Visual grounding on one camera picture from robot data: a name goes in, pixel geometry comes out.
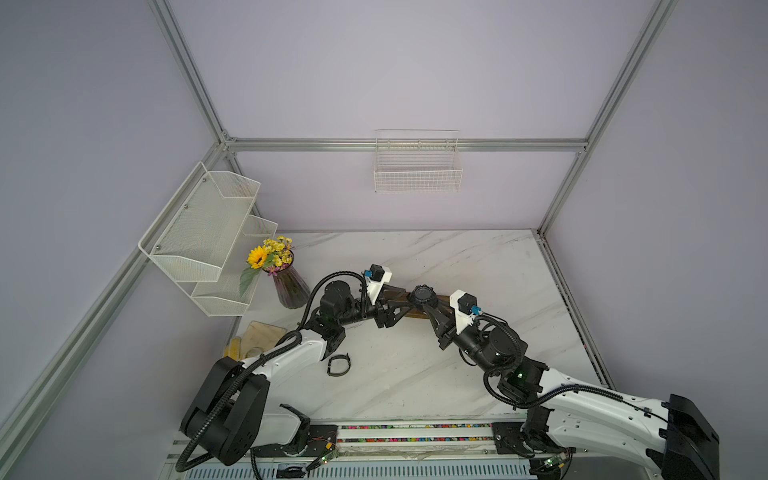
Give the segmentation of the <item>wooden watch stand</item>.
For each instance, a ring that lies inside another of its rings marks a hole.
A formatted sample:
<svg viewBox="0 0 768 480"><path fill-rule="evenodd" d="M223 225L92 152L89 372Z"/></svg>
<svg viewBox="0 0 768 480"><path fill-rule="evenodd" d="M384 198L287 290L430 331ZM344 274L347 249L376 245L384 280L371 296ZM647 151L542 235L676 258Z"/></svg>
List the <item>wooden watch stand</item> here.
<svg viewBox="0 0 768 480"><path fill-rule="evenodd" d="M382 297L382 300L395 300L395 301L397 301L397 302L399 303L399 306L404 306L404 305L411 305L411 304L410 304L410 302L408 301L408 294L409 294L409 293L410 293L412 290L408 291L408 290L399 289L399 288L395 288L395 287L386 287L386 288L384 289L384 292L382 293L382 295L383 295L383 297ZM437 294L437 296L438 296L438 298L439 298L440 302L444 302L444 303L446 303L446 304L448 304L448 305L449 305L449 297L448 297L448 296L445 296L445 295L438 295L438 294ZM429 318L428 318L428 317L427 317L427 316L426 316L426 315L423 313L423 311L422 311L422 310L419 310L419 311L420 311L420 317L419 317L418 319L424 319L424 320L428 320L428 319L429 319Z"/></svg>

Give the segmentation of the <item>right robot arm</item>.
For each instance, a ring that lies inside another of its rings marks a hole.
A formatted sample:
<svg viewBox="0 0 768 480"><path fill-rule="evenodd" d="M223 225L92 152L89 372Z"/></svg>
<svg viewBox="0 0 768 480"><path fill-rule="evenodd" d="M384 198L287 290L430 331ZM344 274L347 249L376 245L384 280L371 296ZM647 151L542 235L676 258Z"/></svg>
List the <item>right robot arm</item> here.
<svg viewBox="0 0 768 480"><path fill-rule="evenodd" d="M719 435L692 400L620 393L531 359L519 334L470 294L454 305L426 300L418 309L440 348L457 347L482 371L492 398L525 413L517 435L525 453L586 449L664 479L719 478Z"/></svg>

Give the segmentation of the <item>thin black silver-face watch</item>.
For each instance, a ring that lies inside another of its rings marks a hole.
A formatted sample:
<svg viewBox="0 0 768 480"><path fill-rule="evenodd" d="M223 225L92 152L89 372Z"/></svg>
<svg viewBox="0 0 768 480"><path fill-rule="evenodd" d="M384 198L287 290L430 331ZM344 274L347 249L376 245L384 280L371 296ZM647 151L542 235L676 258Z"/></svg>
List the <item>thin black silver-face watch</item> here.
<svg viewBox="0 0 768 480"><path fill-rule="evenodd" d="M326 374L331 378L343 377L351 370L351 364L349 354L333 355L327 360Z"/></svg>

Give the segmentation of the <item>purple glass vase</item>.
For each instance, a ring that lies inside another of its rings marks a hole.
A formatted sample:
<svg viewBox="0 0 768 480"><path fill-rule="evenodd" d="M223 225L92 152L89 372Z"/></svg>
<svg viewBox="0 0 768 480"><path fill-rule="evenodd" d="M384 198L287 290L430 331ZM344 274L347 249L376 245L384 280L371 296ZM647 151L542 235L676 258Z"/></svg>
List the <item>purple glass vase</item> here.
<svg viewBox="0 0 768 480"><path fill-rule="evenodd" d="M273 275L273 281L281 305L295 310L305 307L310 290L295 267L288 266Z"/></svg>

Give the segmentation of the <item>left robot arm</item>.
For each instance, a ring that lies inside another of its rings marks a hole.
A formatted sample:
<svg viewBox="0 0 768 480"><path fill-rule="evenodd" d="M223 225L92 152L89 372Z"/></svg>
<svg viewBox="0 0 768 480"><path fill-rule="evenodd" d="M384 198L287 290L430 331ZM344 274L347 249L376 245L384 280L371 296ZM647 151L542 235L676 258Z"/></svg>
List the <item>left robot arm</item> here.
<svg viewBox="0 0 768 480"><path fill-rule="evenodd" d="M433 292L408 292L388 284L391 272L373 265L364 273L334 272L311 291L298 326L271 350L252 360L218 360L211 368L181 423L188 443L175 470L186 472L209 460L224 465L251 450L265 416L270 387L334 353L345 326L373 319L381 328L395 325Z"/></svg>

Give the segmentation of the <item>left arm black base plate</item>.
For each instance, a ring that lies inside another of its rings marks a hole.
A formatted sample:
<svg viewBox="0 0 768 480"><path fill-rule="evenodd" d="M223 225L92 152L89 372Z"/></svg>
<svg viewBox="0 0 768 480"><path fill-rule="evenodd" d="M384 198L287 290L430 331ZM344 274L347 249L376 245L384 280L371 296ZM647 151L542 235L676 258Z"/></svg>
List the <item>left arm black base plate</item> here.
<svg viewBox="0 0 768 480"><path fill-rule="evenodd" d="M319 457L326 446L337 442L339 426L334 424L311 424L297 433L298 439L289 444L268 444L255 448L258 458Z"/></svg>

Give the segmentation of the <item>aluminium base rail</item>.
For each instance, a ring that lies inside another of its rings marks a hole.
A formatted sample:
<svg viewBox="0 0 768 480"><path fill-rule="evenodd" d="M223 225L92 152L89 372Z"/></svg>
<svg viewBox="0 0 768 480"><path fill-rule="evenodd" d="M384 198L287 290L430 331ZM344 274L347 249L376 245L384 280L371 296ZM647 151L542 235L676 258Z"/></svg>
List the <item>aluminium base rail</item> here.
<svg viewBox="0 0 768 480"><path fill-rule="evenodd" d="M208 460L186 472L175 463L176 440L162 479L648 479L633 464L593 447L568 453L514 447L518 422L443 421L318 424L307 446L288 454L258 447L230 466Z"/></svg>

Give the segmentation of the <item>yellow sunflower bouquet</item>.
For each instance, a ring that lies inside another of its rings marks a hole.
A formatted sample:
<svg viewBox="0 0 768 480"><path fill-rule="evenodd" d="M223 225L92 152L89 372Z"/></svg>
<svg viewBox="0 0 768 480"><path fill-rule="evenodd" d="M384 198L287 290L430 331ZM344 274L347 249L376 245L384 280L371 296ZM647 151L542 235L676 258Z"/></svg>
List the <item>yellow sunflower bouquet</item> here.
<svg viewBox="0 0 768 480"><path fill-rule="evenodd" d="M253 282L260 273L269 276L287 270L294 263L293 241L289 237L278 236L276 239L265 239L260 246L250 250L246 259L246 267L239 278L239 295L244 298Z"/></svg>

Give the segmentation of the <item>white two-tier mesh shelf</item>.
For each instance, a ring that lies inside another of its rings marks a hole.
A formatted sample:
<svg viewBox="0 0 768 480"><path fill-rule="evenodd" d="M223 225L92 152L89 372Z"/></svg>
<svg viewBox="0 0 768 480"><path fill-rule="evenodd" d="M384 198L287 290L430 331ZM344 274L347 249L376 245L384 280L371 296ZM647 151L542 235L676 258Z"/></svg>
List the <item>white two-tier mesh shelf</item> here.
<svg viewBox="0 0 768 480"><path fill-rule="evenodd" d="M258 281L240 291L251 249L277 224L255 214L261 184L198 163L138 242L138 249L209 317L249 309Z"/></svg>

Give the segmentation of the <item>chunky black digital watch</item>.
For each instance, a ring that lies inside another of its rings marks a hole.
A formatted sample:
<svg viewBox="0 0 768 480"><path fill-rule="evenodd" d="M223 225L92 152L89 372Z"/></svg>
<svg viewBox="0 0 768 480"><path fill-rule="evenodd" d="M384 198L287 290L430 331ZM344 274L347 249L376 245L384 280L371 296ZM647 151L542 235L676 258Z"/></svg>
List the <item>chunky black digital watch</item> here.
<svg viewBox="0 0 768 480"><path fill-rule="evenodd" d="M419 310L424 310L426 307L437 308L439 306L439 298L432 287L428 285L418 285L409 294L408 301L410 304Z"/></svg>

